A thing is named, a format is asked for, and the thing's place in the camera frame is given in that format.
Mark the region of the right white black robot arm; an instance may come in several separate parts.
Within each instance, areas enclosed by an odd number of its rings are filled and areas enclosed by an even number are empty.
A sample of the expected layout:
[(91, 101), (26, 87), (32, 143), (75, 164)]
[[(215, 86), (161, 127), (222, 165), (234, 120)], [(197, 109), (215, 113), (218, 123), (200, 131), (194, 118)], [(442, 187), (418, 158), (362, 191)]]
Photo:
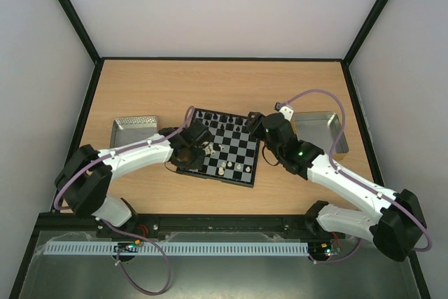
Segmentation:
[(342, 209), (316, 202), (308, 211), (306, 231), (313, 237), (340, 232), (371, 242), (386, 257), (404, 261), (416, 250), (426, 230), (417, 196), (379, 186), (354, 174), (307, 141), (299, 140), (290, 121), (281, 113), (248, 114), (248, 131), (263, 141), (279, 164), (289, 173), (317, 183), (356, 206)]

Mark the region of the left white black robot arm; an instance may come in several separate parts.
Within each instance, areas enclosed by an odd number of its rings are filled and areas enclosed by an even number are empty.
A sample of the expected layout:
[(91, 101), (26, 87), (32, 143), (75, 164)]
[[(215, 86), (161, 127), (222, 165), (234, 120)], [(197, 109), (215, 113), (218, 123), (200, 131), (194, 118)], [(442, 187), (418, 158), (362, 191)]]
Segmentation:
[(200, 169), (204, 147), (212, 140), (207, 126), (194, 121), (181, 127), (163, 128), (151, 137), (125, 146), (96, 150), (78, 148), (55, 179), (54, 207), (67, 203), (79, 218), (94, 217), (125, 232), (134, 232), (138, 215), (123, 198), (109, 194), (120, 177), (141, 168), (169, 162), (182, 169)]

